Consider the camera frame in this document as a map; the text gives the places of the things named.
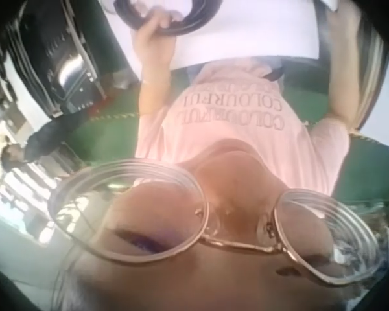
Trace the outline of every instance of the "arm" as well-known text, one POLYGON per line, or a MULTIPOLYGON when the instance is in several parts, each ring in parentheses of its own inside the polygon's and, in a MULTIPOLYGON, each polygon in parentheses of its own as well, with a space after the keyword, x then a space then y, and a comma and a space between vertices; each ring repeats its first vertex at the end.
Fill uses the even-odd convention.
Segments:
POLYGON ((140 115, 147 115, 160 110, 167 104, 170 94, 170 69, 143 69, 138 110, 140 115))
POLYGON ((329 15, 332 46, 327 117, 342 121, 348 130, 355 122, 360 101, 359 23, 360 10, 349 0, 341 0, 338 12, 329 15))
POLYGON ((134 50, 143 66, 143 83, 139 95, 140 115, 160 110, 169 98, 170 63, 176 49, 176 37, 161 36, 156 31, 159 27, 169 27, 170 21, 170 13, 157 9, 133 38, 134 50))
POLYGON ((327 117, 342 121, 350 130, 357 116, 359 101, 359 48, 357 38, 338 38, 333 42, 331 50, 329 111, 327 117))

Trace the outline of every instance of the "woman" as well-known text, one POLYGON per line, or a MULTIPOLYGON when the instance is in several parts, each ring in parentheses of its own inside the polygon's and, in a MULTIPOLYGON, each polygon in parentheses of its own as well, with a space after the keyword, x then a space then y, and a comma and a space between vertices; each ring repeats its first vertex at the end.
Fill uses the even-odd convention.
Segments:
MULTIPOLYGON (((327 195, 334 189, 359 103, 360 13, 342 1, 330 18, 330 109, 311 130, 285 102, 279 84, 265 78, 271 66, 255 58, 205 64, 170 105, 176 38, 156 34, 169 26, 170 15, 156 10, 134 36, 143 64, 136 157, 190 172, 228 240, 256 240, 260 219, 270 217, 287 189, 327 195)), ((186 211, 195 203, 167 183, 142 183, 114 201, 94 243, 119 248, 112 232, 130 225, 166 241, 171 227, 179 233, 190 229, 186 211)), ((285 217, 301 254, 332 255, 333 239, 322 221, 296 207, 285 217)), ((145 242, 134 251, 161 247, 145 242)), ((283 255, 260 257, 203 244, 143 267, 83 254, 66 276, 62 305, 64 310, 343 310, 342 302, 354 294, 319 286, 290 266, 283 255)))

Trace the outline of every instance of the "t-shirt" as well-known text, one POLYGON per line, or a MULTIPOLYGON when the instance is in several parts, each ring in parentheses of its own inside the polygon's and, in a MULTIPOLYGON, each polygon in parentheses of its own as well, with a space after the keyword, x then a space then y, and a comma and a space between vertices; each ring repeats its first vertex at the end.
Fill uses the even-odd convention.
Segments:
POLYGON ((252 58, 205 65, 173 105, 140 117, 136 157, 176 164, 239 139, 288 187, 331 195, 349 150, 345 125, 325 118, 308 130, 279 84, 262 78, 269 72, 252 58))

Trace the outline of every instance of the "eyeglasses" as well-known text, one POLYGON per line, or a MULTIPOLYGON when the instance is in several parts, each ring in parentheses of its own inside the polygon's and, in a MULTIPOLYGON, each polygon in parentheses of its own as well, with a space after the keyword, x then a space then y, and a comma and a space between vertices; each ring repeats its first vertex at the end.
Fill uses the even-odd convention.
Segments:
POLYGON ((262 213, 253 238, 233 238, 188 171, 147 159, 86 168, 58 186, 48 208, 55 224, 76 244, 119 264, 158 262, 200 242, 284 254, 295 271, 312 281, 346 286, 372 276, 381 263, 371 229, 328 196, 290 189, 269 215, 262 213), (129 198, 121 201, 126 191, 129 198))

